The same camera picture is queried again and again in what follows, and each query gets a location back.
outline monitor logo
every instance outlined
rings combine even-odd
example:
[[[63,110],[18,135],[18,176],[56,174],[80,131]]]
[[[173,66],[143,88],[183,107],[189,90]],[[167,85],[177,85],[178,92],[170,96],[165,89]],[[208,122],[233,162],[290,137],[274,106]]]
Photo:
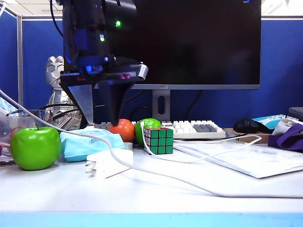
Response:
[[[168,85],[161,85],[161,86],[160,86],[160,89],[168,89],[168,88],[169,88]]]

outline robot figurine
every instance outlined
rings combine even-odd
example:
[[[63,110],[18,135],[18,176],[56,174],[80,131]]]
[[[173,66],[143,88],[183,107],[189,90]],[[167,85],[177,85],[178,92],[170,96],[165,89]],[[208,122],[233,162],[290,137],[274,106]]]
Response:
[[[65,130],[75,130],[80,127],[81,114],[59,85],[60,71],[63,71],[63,69],[64,58],[62,56],[51,56],[48,58],[45,69],[45,80],[47,84],[53,88],[53,93],[48,101],[48,105],[55,106],[47,109],[52,112],[51,124]]]

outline monitor stand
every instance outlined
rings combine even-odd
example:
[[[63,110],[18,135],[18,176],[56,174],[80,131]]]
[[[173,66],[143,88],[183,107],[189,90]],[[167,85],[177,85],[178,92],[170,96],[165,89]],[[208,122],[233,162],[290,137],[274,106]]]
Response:
[[[152,91],[152,117],[159,121],[170,121],[170,90]]]

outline desk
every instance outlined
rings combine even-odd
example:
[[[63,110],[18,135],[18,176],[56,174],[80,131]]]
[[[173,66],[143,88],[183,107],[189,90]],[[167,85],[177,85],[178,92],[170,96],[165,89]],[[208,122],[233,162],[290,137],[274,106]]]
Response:
[[[192,159],[179,151],[169,157]],[[139,149],[134,150],[134,162],[225,193],[303,194],[303,171],[260,180],[208,162],[163,163]],[[303,223],[303,199],[220,198],[174,179],[132,169],[108,179],[88,177],[85,171],[85,162],[63,161],[40,171],[1,168],[1,226],[103,226],[104,221],[109,227],[202,223],[285,227]]]

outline rubik's cube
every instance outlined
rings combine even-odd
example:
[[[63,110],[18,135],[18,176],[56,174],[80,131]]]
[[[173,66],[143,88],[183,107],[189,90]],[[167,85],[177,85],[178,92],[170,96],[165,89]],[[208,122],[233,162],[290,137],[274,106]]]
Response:
[[[144,129],[144,139],[155,155],[172,154],[173,151],[173,136],[174,132],[167,128],[149,128]]]

